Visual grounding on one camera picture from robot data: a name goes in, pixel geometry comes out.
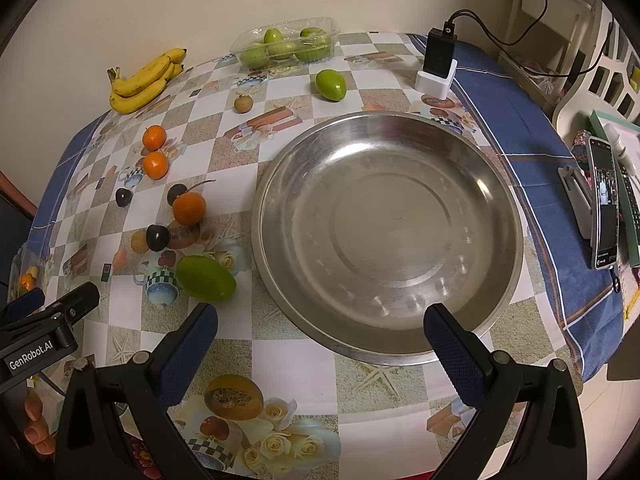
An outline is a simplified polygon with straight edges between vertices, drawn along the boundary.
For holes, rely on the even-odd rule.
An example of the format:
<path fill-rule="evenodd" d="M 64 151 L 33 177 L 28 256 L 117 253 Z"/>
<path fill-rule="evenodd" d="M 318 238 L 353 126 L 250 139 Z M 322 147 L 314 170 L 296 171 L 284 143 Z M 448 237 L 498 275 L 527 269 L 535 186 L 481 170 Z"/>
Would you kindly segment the person's left hand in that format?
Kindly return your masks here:
<path fill-rule="evenodd" d="M 24 410 L 27 416 L 27 422 L 23 430 L 24 437 L 40 455 L 53 455 L 55 452 L 55 440 L 51 436 L 48 424 L 43 417 L 42 401 L 32 389 L 27 390 Z"/>

